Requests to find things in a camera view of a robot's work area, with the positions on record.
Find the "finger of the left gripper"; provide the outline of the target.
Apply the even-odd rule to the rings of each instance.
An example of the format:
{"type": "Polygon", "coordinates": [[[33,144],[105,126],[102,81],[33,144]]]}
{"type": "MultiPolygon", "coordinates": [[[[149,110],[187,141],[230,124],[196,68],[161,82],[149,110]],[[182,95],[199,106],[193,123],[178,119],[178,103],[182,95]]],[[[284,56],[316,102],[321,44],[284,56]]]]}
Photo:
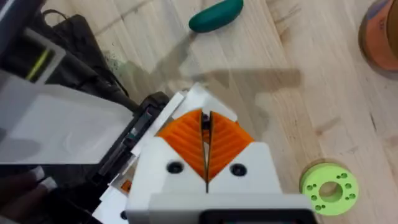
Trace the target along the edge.
{"type": "Polygon", "coordinates": [[[108,184],[99,198],[100,203],[93,212],[93,217],[104,224],[128,224],[125,208],[129,196],[132,178],[137,162],[123,168],[108,184]]]}
{"type": "Polygon", "coordinates": [[[194,84],[189,90],[176,92],[175,96],[181,96],[182,99],[172,113],[173,119],[177,119],[189,111],[201,109],[207,115],[214,111],[231,121],[238,120],[237,114],[229,106],[199,83],[194,84]]]}

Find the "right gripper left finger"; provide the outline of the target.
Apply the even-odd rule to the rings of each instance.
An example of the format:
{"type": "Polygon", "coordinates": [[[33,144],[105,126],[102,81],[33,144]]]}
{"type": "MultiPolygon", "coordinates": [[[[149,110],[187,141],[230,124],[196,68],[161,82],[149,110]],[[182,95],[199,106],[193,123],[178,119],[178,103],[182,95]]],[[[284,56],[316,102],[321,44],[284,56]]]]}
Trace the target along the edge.
{"type": "Polygon", "coordinates": [[[167,124],[141,151],[131,195],[206,194],[202,110],[167,124]]]}

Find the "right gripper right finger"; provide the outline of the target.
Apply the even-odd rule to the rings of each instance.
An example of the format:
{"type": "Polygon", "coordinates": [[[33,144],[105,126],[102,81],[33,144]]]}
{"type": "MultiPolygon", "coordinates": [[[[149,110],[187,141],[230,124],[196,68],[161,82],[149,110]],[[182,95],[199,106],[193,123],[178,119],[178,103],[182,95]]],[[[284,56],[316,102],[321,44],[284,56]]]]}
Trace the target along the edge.
{"type": "Polygon", "coordinates": [[[212,112],[208,154],[209,194],[281,194],[268,144],[240,125],[212,112]]]}

